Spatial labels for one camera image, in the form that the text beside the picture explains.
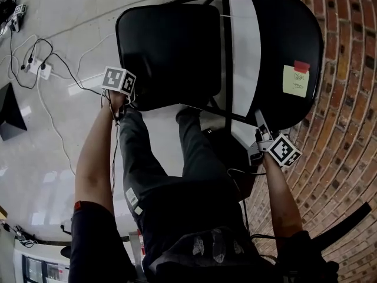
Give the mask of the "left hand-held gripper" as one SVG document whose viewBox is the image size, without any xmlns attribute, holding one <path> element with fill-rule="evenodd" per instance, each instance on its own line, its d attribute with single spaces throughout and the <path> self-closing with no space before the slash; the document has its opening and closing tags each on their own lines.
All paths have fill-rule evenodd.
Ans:
<svg viewBox="0 0 377 283">
<path fill-rule="evenodd" d="M 124 94 L 128 100 L 126 104 L 134 102 L 136 98 L 136 79 L 137 77 L 126 69 L 109 66 L 105 68 L 101 84 L 102 96 L 108 100 L 110 107 L 113 107 L 110 98 L 110 91 Z"/>
</svg>

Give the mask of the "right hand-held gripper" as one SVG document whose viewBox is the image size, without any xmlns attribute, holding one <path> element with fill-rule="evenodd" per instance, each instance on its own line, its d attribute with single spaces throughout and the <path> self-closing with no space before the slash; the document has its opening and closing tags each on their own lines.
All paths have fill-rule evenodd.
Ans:
<svg viewBox="0 0 377 283">
<path fill-rule="evenodd" d="M 257 131 L 256 141 L 247 150 L 249 165 L 256 166 L 262 161 L 263 155 L 268 153 L 280 167 L 291 167 L 302 152 L 282 133 L 273 139 L 260 109 L 257 109 L 254 115 Z"/>
</svg>

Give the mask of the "black folding chair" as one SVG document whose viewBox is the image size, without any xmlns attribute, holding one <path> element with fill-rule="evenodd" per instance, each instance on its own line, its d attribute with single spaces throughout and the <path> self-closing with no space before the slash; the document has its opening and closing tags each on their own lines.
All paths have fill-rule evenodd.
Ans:
<svg viewBox="0 0 377 283">
<path fill-rule="evenodd" d="M 283 130 L 310 111 L 320 80 L 323 39 L 300 0 L 176 0 L 124 11 L 115 24 L 120 64 L 137 77 L 134 108 L 174 104 L 206 109 L 225 89 L 226 108 L 212 113 Z M 306 97 L 285 94 L 283 67 L 310 64 Z"/>
</svg>

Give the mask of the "person's right forearm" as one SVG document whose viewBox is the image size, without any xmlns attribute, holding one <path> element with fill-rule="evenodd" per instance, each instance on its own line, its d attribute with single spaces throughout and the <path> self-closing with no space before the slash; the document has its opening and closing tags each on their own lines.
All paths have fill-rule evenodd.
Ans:
<svg viewBox="0 0 377 283">
<path fill-rule="evenodd" d="M 263 166 L 266 171 L 274 234 L 291 237 L 303 230 L 298 206 L 280 166 L 269 153 L 264 154 Z"/>
</svg>

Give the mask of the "person's left forearm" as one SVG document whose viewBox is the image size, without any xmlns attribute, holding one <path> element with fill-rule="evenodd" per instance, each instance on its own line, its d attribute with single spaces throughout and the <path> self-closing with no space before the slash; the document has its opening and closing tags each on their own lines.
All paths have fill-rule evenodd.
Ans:
<svg viewBox="0 0 377 283">
<path fill-rule="evenodd" d="M 75 201 L 97 203 L 114 214 L 110 182 L 110 150 L 113 115 L 125 95 L 110 91 L 110 102 L 98 113 L 82 147 L 75 174 Z"/>
</svg>

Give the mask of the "black equipment case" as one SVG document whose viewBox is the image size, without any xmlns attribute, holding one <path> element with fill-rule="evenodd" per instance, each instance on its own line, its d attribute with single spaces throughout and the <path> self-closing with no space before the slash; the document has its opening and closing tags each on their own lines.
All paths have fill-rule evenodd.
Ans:
<svg viewBox="0 0 377 283">
<path fill-rule="evenodd" d="M 256 178 L 264 176 L 265 171 L 259 172 L 260 164 L 249 165 L 247 150 L 226 129 L 208 128 L 202 132 L 216 156 L 225 165 L 228 174 L 235 180 L 240 190 L 240 198 L 248 198 Z"/>
</svg>

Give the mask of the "yellow sticky note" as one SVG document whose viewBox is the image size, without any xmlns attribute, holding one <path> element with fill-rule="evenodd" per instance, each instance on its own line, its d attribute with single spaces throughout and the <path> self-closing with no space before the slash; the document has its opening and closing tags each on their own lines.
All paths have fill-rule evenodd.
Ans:
<svg viewBox="0 0 377 283">
<path fill-rule="evenodd" d="M 307 87 L 309 84 L 309 71 L 297 71 L 294 67 L 284 65 L 282 89 L 285 94 L 291 94 L 298 97 L 306 97 Z"/>
</svg>

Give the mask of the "red tape piece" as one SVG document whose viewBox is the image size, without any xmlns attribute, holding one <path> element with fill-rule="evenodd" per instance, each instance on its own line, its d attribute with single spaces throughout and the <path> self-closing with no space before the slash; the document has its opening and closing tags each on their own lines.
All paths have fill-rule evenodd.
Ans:
<svg viewBox="0 0 377 283">
<path fill-rule="evenodd" d="M 302 62 L 302 61 L 297 61 L 297 60 L 294 61 L 295 71 L 306 74 L 309 71 L 309 69 L 310 69 L 310 64 L 306 62 Z"/>
</svg>

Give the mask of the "white power strip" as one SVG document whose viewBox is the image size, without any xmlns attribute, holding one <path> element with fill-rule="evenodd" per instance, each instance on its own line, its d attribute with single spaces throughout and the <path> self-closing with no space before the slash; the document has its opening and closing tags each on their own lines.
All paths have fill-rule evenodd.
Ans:
<svg viewBox="0 0 377 283">
<path fill-rule="evenodd" d="M 34 58 L 30 63 L 27 63 L 25 68 L 28 72 L 38 75 L 45 80 L 49 79 L 52 71 L 52 66 L 47 62 L 42 63 L 42 60 L 39 58 Z"/>
</svg>

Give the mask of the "person's grey trousers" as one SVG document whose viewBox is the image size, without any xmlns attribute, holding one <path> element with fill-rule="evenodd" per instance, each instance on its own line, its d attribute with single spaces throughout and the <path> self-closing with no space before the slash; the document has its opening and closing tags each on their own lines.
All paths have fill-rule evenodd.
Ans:
<svg viewBox="0 0 377 283">
<path fill-rule="evenodd" d="M 168 176 L 151 150 L 150 136 L 142 114 L 128 108 L 120 121 L 123 187 L 128 208 L 141 222 L 147 211 L 158 214 L 174 199 L 188 203 L 189 215 L 241 219 L 239 191 L 201 130 L 199 110 L 184 108 L 176 115 L 184 166 L 180 177 Z"/>
</svg>

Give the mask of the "wooden table with black base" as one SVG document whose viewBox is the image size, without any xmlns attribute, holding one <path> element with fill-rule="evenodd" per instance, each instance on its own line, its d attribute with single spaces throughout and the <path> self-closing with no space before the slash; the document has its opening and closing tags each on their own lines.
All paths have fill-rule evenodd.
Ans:
<svg viewBox="0 0 377 283">
<path fill-rule="evenodd" d="M 0 89 L 0 138 L 7 141 L 27 131 L 14 89 L 8 83 Z"/>
</svg>

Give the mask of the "small spare hand-held gripper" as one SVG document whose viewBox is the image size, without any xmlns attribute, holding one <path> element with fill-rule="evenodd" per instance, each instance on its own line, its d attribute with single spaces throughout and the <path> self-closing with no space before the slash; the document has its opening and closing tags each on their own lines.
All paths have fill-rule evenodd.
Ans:
<svg viewBox="0 0 377 283">
<path fill-rule="evenodd" d="M 11 16 L 9 28 L 12 32 L 19 32 L 27 12 L 27 5 L 20 4 L 15 7 L 14 14 Z"/>
</svg>

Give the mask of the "black round device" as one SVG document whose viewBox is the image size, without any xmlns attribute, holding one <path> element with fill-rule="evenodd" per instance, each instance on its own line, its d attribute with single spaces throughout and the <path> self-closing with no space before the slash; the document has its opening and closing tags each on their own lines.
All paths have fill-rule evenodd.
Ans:
<svg viewBox="0 0 377 283">
<path fill-rule="evenodd" d="M 14 13 L 16 2 L 17 0 L 0 1 L 0 23 L 5 22 Z"/>
</svg>

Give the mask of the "person's black printed shirt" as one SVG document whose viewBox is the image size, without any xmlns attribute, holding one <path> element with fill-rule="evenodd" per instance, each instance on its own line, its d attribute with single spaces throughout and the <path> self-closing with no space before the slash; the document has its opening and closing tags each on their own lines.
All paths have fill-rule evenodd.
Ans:
<svg viewBox="0 0 377 283">
<path fill-rule="evenodd" d="M 276 263 L 227 228 L 182 236 L 153 262 L 143 261 L 148 283 L 338 283 L 339 265 L 326 262 L 309 234 L 288 238 Z M 103 206 L 75 204 L 68 283 L 132 283 L 134 265 Z"/>
</svg>

